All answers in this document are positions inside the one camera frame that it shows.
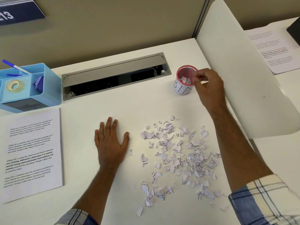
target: shredded paper pile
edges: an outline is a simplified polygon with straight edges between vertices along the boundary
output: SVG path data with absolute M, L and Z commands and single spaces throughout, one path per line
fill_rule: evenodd
M 219 165 L 221 159 L 220 153 L 208 152 L 206 149 L 208 132 L 205 126 L 201 127 L 201 139 L 196 139 L 197 131 L 190 132 L 184 125 L 175 127 L 172 122 L 178 122 L 174 116 L 170 120 L 161 121 L 153 126 L 156 131 L 148 132 L 149 125 L 145 131 L 141 132 L 141 138 L 148 141 L 148 147 L 152 148 L 153 156 L 159 157 L 161 163 L 148 164 L 148 158 L 141 155 L 141 166 L 153 166 L 158 171 L 152 172 L 152 189 L 149 189 L 146 181 L 141 182 L 141 189 L 145 192 L 145 204 L 153 207 L 155 200 L 167 200 L 167 195 L 173 194 L 174 189 L 178 189 L 176 183 L 172 186 L 159 186 L 159 179 L 168 177 L 169 173 L 176 173 L 181 179 L 182 185 L 188 185 L 191 190 L 195 191 L 195 197 L 202 200 L 208 197 L 211 201 L 210 207 L 214 208 L 215 197 L 224 196 L 219 190 L 211 191 L 209 188 L 210 181 L 217 179 L 214 174 L 215 168 Z M 184 142 L 181 137 L 188 135 L 188 141 Z M 228 206 L 223 205 L 220 209 L 227 211 Z M 141 216 L 143 206 L 137 209 L 137 216 Z

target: white paper document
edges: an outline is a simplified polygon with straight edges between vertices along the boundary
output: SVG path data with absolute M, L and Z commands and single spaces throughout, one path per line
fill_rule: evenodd
M 4 156 L 3 203 L 62 186 L 60 110 L 10 122 Z
M 274 75 L 300 68 L 300 47 L 285 28 L 245 31 Z

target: roll of tape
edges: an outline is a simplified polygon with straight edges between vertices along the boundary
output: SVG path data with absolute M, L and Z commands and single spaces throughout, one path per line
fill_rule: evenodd
M 7 83 L 6 88 L 7 88 L 8 91 L 17 93 L 17 92 L 20 92 L 20 91 L 23 90 L 24 85 L 19 80 L 12 80 L 12 81 Z

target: blue desk organizer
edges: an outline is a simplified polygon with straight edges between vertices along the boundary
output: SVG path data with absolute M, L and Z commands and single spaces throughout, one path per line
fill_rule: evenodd
M 11 68 L 0 70 L 0 109 L 13 113 L 57 106 L 62 102 L 62 79 L 45 64 L 21 66 L 32 74 L 23 76 L 6 76 L 6 74 L 25 74 Z M 37 90 L 34 82 L 43 76 L 43 92 Z M 12 80 L 17 80 L 19 88 L 9 91 L 7 86 Z

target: white desk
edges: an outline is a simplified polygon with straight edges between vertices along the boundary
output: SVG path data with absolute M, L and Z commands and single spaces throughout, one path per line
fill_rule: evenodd
M 157 185 L 172 185 L 176 182 L 179 189 L 175 189 L 173 195 L 166 196 L 164 202 L 156 199 L 153 208 L 144 206 L 146 194 L 140 188 L 141 182 L 147 181 L 150 184 L 151 172 L 155 170 L 153 164 L 162 163 L 160 158 L 154 157 L 155 149 L 148 148 L 148 140 L 140 137 L 145 125 L 154 130 L 153 123 L 174 115 L 180 118 L 174 121 L 175 133 L 178 132 L 177 127 L 184 123 L 189 130 L 198 131 L 197 138 L 200 138 L 201 125 L 205 125 L 210 134 L 207 150 L 219 151 L 212 120 L 196 90 L 186 96 L 180 96 L 173 90 L 175 74 L 180 66 L 189 64 L 198 69 L 209 67 L 195 39 L 73 64 L 53 71 L 62 75 L 159 52 L 165 54 L 172 75 L 72 99 L 59 106 L 62 114 L 65 186 L 0 205 L 1 224 L 53 224 L 73 206 L 99 168 L 94 129 L 98 128 L 100 121 L 106 121 L 108 116 L 119 120 L 119 139 L 122 139 L 125 131 L 130 132 L 129 149 L 133 149 L 133 156 L 126 155 L 118 170 L 107 200 L 103 225 L 239 224 L 232 207 L 226 213 L 219 209 L 223 202 L 229 205 L 227 197 L 216 199 L 215 209 L 211 209 L 209 199 L 197 200 L 195 190 L 187 185 L 182 186 L 181 179 L 175 173 L 169 174 L 168 178 L 161 177 Z M 10 114 L 1 111 L 0 115 L 0 124 L 5 126 L 12 118 L 26 113 Z M 0 130 L 0 164 L 3 164 L 1 153 L 5 145 L 4 131 L 4 128 Z M 142 153 L 149 159 L 148 166 L 144 168 L 140 161 Z M 230 189 L 222 164 L 216 168 L 215 173 L 218 179 L 211 181 L 211 189 L 220 189 L 228 195 Z M 141 205 L 144 206 L 143 214 L 136 217 L 136 209 Z
M 296 19 L 274 22 L 268 26 L 270 29 L 287 27 Z M 300 69 L 275 77 L 300 112 Z M 254 139 L 254 142 L 266 164 L 300 196 L 300 131 L 286 136 Z

